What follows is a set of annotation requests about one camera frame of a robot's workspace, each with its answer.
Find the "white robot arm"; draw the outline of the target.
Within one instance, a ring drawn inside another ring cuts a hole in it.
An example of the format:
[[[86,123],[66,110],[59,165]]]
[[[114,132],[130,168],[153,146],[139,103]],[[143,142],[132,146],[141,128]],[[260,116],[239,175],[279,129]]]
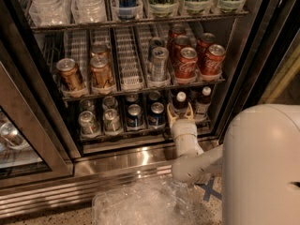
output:
[[[222,145],[204,152],[191,119],[171,126],[177,158],[172,176],[196,183],[220,173],[222,225],[300,225],[300,106],[243,110]]]

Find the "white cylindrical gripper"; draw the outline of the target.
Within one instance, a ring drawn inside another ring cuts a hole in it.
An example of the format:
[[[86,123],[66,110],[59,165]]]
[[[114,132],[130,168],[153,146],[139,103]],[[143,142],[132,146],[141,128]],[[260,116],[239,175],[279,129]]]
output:
[[[190,103],[184,114],[186,119],[178,119],[178,115],[173,111],[172,104],[167,104],[167,119],[171,128],[172,139],[176,148],[176,155],[181,157],[198,156],[203,153],[203,149],[198,143],[197,127],[194,121],[194,112]]]

